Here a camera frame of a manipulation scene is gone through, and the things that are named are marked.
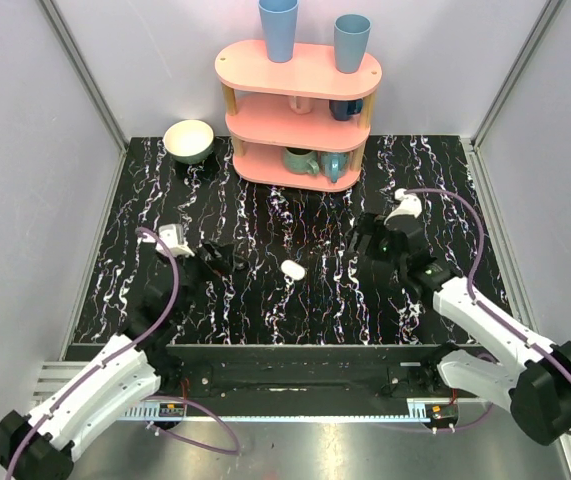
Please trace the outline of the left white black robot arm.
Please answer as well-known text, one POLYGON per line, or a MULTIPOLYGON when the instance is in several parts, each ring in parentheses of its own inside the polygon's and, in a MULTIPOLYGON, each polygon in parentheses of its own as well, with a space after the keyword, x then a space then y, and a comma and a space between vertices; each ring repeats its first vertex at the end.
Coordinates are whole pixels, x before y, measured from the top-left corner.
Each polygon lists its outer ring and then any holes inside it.
POLYGON ((157 255, 149 280, 121 328, 82 370, 27 414, 0 421, 0 465, 8 479, 66 479, 84 450, 128 410, 146 401, 145 422, 171 428, 185 415, 190 380, 168 345, 178 321, 207 283, 244 266, 232 245, 203 243, 195 253, 157 255))

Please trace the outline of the white oval charging case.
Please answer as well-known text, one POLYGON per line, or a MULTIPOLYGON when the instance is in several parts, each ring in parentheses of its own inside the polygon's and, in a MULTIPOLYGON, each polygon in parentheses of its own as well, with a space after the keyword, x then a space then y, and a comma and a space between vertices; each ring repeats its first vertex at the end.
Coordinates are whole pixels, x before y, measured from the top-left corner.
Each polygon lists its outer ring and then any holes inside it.
POLYGON ((283 261, 281 271, 285 276, 294 281, 302 280, 306 275, 306 269, 292 260, 283 261))

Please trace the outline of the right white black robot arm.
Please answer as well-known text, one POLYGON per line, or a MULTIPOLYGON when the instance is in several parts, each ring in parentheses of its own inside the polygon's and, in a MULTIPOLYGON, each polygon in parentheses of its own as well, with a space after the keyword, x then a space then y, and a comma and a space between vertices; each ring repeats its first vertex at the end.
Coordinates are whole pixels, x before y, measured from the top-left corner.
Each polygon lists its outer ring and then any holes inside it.
POLYGON ((425 393, 463 390, 487 400, 540 445, 571 434, 571 341, 557 344, 492 304, 432 255, 414 214, 360 215, 348 249, 395 275, 412 300, 466 330, 489 354, 484 360, 453 343, 439 346, 414 376, 425 393))

